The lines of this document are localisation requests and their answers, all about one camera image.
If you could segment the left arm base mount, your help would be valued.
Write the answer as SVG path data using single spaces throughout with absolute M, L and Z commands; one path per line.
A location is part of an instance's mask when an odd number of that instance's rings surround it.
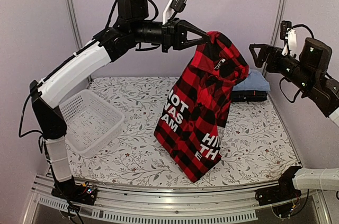
M 76 184 L 74 180 L 55 182 L 51 195 L 86 205 L 94 205 L 97 197 L 97 186 L 85 182 Z

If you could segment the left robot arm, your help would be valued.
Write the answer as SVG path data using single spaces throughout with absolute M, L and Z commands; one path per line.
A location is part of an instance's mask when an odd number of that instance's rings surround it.
M 26 98 L 31 102 L 38 133 L 47 144 L 47 160 L 51 165 L 58 191 L 68 200 L 75 199 L 79 189 L 75 185 L 67 160 L 66 122 L 61 115 L 61 100 L 81 81 L 100 68 L 118 60 L 129 50 L 140 50 L 142 43 L 151 49 L 161 47 L 183 50 L 206 43 L 208 35 L 186 20 L 177 17 L 187 0 L 169 0 L 162 20 L 149 17 L 151 0 L 114 0 L 111 13 L 117 13 L 115 22 L 108 20 L 103 30 L 77 52 L 68 57 L 43 79 L 30 84 Z

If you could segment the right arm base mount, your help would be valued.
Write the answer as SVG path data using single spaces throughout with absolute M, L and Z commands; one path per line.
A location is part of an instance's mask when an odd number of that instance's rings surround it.
M 296 203 L 288 204 L 287 207 L 278 207 L 273 211 L 279 218 L 291 217 L 302 195 L 292 182 L 296 172 L 300 169 L 300 166 L 289 167 L 278 179 L 278 185 L 258 189 L 255 192 L 255 200 L 263 206 L 296 199 Z

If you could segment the red black plaid shirt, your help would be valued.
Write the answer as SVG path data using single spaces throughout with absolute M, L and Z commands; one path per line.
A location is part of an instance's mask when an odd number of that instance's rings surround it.
M 208 36 L 170 90 L 154 131 L 192 183 L 221 160 L 219 130 L 227 123 L 231 93 L 249 74 L 247 62 L 224 34 Z

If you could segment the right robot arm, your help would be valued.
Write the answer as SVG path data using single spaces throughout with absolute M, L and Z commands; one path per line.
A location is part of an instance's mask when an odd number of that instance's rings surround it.
M 249 50 L 256 67 L 266 64 L 267 72 L 281 74 L 298 88 L 303 98 L 311 99 L 325 117 L 338 125 L 338 81 L 327 74 L 331 47 L 306 38 L 298 59 L 268 44 L 250 44 Z M 284 201 L 294 190 L 302 189 L 338 191 L 338 169 L 290 167 L 279 178 L 274 196 Z

